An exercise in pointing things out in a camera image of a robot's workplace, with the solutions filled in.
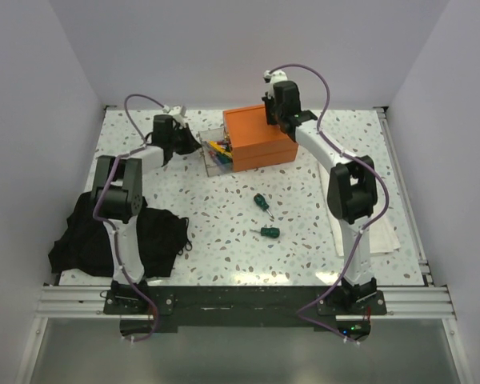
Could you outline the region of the clear plastic drawer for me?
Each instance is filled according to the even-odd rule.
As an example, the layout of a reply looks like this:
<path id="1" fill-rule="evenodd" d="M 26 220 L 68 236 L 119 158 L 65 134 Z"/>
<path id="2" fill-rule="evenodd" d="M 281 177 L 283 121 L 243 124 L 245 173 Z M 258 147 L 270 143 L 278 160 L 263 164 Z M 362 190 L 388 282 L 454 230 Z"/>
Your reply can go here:
<path id="1" fill-rule="evenodd" d="M 209 177 L 221 176 L 233 172 L 233 160 L 228 157 L 232 147 L 223 128 L 204 130 L 199 133 L 202 156 Z"/>

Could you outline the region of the yellow screwdriver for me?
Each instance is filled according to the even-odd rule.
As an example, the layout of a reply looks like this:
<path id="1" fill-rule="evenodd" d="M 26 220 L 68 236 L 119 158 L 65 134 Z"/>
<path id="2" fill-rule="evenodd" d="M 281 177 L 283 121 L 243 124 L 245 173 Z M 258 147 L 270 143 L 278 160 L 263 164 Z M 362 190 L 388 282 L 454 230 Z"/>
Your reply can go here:
<path id="1" fill-rule="evenodd" d="M 216 155 L 221 155 L 221 156 L 224 156 L 226 158 L 233 159 L 232 153 L 228 152 L 226 150 L 224 150 L 223 152 L 219 152 L 219 151 L 216 151 L 213 148 L 211 148 L 211 151 L 213 151 Z"/>
<path id="2" fill-rule="evenodd" d="M 224 151 L 224 148 L 221 147 L 219 144 L 217 144 L 216 142 L 213 142 L 213 141 L 207 141 L 206 142 L 211 148 L 213 148 L 214 150 L 216 151 L 219 151 L 219 152 L 223 152 Z"/>

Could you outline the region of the orange drawer box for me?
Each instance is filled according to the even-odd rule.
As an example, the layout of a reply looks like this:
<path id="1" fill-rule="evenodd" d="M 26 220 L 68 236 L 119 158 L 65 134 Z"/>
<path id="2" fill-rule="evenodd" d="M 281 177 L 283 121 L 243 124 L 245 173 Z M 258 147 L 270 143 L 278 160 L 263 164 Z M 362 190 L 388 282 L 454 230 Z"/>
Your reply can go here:
<path id="1" fill-rule="evenodd" d="M 232 146 L 233 172 L 293 162 L 298 144 L 266 122 L 264 105 L 224 110 L 224 130 Z"/>

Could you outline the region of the long green screwdriver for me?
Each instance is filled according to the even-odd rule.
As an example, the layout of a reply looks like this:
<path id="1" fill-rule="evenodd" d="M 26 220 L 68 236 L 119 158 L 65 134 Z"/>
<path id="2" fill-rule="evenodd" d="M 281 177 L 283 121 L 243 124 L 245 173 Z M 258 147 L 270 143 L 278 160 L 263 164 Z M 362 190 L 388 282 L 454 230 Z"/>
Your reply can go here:
<path id="1" fill-rule="evenodd" d="M 221 155 L 216 155 L 215 153 L 210 153 L 210 158 L 216 166 L 231 166 L 232 160 Z"/>

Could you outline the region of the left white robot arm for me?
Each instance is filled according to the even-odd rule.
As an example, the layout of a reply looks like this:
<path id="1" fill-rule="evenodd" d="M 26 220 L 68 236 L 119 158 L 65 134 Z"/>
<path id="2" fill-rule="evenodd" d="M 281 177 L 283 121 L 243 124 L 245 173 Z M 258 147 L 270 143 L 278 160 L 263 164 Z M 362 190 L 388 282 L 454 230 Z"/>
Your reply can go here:
<path id="1" fill-rule="evenodd" d="M 98 158 L 90 195 L 95 203 L 93 218 L 106 228 L 117 284 L 139 284 L 145 279 L 137 236 L 143 176 L 166 166 L 174 154 L 192 154 L 200 148 L 183 108 L 176 106 L 154 116 L 150 140 L 141 147 Z"/>

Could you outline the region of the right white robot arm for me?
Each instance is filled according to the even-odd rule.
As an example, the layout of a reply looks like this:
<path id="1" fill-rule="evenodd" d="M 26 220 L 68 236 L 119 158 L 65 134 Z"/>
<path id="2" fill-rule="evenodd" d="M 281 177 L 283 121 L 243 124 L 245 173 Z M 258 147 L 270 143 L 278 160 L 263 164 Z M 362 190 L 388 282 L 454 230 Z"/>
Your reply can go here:
<path id="1" fill-rule="evenodd" d="M 368 228 L 378 201 L 374 162 L 368 156 L 355 157 L 335 140 L 326 138 L 317 128 L 318 117 L 301 108 L 297 84 L 283 72 L 268 74 L 265 83 L 267 91 L 262 100 L 267 123 L 278 126 L 308 150 L 329 175 L 326 204 L 339 222 L 345 259 L 338 281 L 322 300 L 349 314 L 359 314 L 377 293 Z"/>

